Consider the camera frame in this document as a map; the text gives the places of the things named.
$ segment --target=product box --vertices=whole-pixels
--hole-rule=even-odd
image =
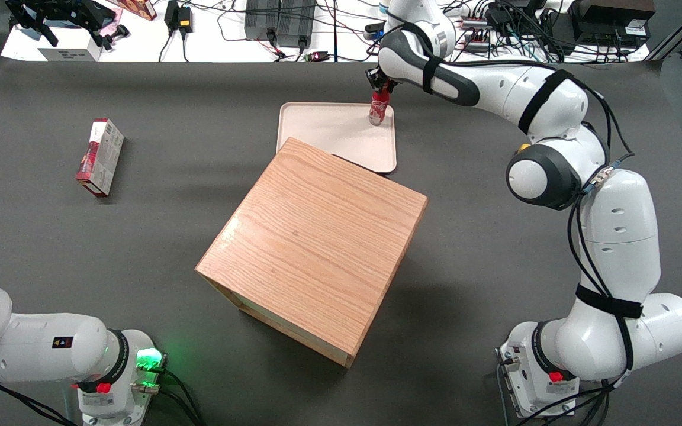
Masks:
[[[94,120],[89,148],[75,173],[75,180],[97,197],[108,196],[124,140],[109,118]]]
[[[129,11],[132,14],[137,14],[149,21],[157,17],[157,12],[154,11],[154,5],[150,0],[109,0],[121,8]]]
[[[52,28],[59,42],[52,46],[46,37],[41,37],[36,48],[46,60],[70,60],[70,62],[94,62],[99,60],[102,47],[97,46],[89,32],[76,28]]]

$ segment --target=cardboard box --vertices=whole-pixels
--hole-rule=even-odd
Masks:
[[[91,34],[83,28],[52,28],[59,41],[52,46],[46,37],[41,37],[36,48],[46,60],[70,60],[70,62],[94,62],[102,54],[102,46],[97,46]]]
[[[109,118],[97,118],[75,180],[97,197],[108,196],[124,140]]]
[[[426,205],[289,138],[195,270],[243,312],[350,367]]]
[[[154,11],[154,5],[150,0],[109,0],[109,2],[149,21],[157,17],[157,12]]]

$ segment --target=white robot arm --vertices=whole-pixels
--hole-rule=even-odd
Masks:
[[[140,424],[157,380],[148,369],[162,362],[141,331],[109,330],[87,315],[15,314],[0,289],[0,383],[72,380],[89,424]]]
[[[583,122],[587,88],[573,76],[511,56],[444,62],[454,45],[454,27],[436,2],[393,0],[379,66],[368,76],[374,87],[411,83],[518,126],[530,146],[507,167],[510,191],[530,204],[580,209],[578,251],[590,253],[611,297],[599,296],[584,272],[568,317],[519,324],[498,349],[520,416],[572,414],[580,380],[619,385],[631,370],[682,353],[682,298],[652,294],[660,279],[652,196],[638,173],[605,168],[609,149]],[[593,270],[586,258],[581,264]]]

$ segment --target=dark gray table surface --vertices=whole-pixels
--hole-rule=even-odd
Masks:
[[[348,372],[193,270],[270,162],[281,105],[367,102],[367,67],[0,59],[0,287],[14,310],[147,332],[211,425],[503,424],[493,348],[519,322],[565,316],[579,272],[567,213],[509,194],[504,170],[526,139],[500,118],[395,90],[392,179],[430,205]],[[649,181],[660,221],[657,291],[682,296],[682,135],[660,64],[566,68],[608,97],[636,149],[627,166]],[[97,117],[129,140],[105,200],[73,180]],[[64,383],[13,388],[62,407]],[[637,370],[608,419],[682,424],[682,355]],[[49,423],[0,394],[0,424]],[[157,398],[146,424],[186,419]]]

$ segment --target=tray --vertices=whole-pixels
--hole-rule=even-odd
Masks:
[[[288,102],[281,107],[276,153],[287,138],[322,149],[376,173],[396,168],[394,113],[379,126],[368,121],[370,104]]]

